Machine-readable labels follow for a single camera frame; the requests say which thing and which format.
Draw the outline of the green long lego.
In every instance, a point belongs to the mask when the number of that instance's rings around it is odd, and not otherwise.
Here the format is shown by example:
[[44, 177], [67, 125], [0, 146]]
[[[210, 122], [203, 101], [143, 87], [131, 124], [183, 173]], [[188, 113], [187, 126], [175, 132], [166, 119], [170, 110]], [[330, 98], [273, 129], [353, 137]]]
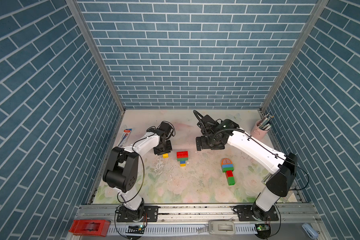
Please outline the green long lego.
[[223, 173], [225, 173], [227, 171], [233, 171], [233, 170], [234, 170], [234, 167], [230, 167], [230, 166], [224, 167], [224, 166], [222, 166], [222, 172]]
[[178, 158], [177, 161], [178, 162], [185, 162], [185, 161], [188, 161], [188, 158]]

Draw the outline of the red long lego brick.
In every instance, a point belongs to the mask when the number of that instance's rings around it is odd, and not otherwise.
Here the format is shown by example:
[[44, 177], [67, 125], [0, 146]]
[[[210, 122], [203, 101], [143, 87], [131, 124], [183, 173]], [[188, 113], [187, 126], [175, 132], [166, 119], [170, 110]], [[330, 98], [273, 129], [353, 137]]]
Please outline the red long lego brick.
[[188, 151], [177, 152], [177, 159], [185, 159], [189, 157]]

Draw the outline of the orange half-round lego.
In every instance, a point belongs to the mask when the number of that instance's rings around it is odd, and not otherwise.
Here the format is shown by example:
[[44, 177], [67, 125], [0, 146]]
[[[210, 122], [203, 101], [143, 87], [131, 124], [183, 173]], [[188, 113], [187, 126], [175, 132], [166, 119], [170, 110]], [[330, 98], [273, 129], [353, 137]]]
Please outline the orange half-round lego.
[[222, 159], [222, 161], [221, 161], [221, 166], [222, 167], [225, 167], [225, 166], [233, 166], [233, 163], [232, 163], [232, 161], [230, 160], [230, 159], [228, 159], [228, 158], [224, 158], [224, 159]]

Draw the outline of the light blue long lego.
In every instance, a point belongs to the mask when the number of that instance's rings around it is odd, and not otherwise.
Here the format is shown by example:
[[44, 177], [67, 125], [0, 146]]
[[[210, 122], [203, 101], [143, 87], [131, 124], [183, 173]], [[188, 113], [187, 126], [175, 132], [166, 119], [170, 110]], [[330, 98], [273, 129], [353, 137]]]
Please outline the light blue long lego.
[[233, 169], [233, 164], [225, 164], [225, 165], [221, 165], [221, 168], [224, 169]]

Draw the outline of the red small lego brick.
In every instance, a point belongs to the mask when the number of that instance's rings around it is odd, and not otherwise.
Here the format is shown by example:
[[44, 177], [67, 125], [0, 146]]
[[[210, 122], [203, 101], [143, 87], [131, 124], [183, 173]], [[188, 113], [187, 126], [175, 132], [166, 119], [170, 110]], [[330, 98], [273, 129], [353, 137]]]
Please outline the red small lego brick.
[[226, 174], [227, 178], [233, 178], [234, 177], [233, 171], [226, 171], [225, 174]]

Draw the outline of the green small square lego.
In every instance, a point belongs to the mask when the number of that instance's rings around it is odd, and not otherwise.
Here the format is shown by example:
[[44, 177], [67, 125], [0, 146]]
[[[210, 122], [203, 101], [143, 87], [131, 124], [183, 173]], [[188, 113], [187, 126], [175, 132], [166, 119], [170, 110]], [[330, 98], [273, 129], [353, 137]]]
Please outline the green small square lego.
[[227, 182], [228, 182], [228, 185], [229, 185], [229, 186], [233, 186], [233, 185], [235, 185], [235, 183], [236, 183], [234, 177], [228, 177], [228, 178], [227, 178]]

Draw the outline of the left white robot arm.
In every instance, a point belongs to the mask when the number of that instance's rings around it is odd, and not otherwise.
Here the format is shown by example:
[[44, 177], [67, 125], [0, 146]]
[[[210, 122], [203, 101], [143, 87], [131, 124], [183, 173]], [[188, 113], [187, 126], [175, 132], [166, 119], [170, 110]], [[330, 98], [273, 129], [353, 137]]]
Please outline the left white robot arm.
[[176, 135], [172, 123], [162, 121], [158, 127], [150, 127], [145, 135], [135, 143], [124, 148], [114, 147], [102, 176], [110, 188], [116, 190], [121, 203], [117, 210], [121, 222], [140, 222], [146, 217], [144, 199], [134, 187], [138, 178], [139, 163], [143, 155], [150, 150], [155, 155], [164, 155], [172, 151], [171, 137]]

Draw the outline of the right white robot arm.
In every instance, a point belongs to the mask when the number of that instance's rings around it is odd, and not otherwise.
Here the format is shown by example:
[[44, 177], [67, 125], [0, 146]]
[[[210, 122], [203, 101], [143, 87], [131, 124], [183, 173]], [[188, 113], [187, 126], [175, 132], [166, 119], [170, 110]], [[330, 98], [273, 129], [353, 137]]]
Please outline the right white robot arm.
[[193, 113], [202, 134], [196, 138], [197, 151], [207, 150], [213, 155], [229, 145], [268, 171], [265, 187], [250, 208], [252, 218], [257, 221], [281, 220], [276, 203], [291, 190], [297, 171], [300, 170], [298, 157], [293, 153], [286, 155], [263, 144], [254, 134], [246, 132], [232, 120], [214, 120], [196, 110]]

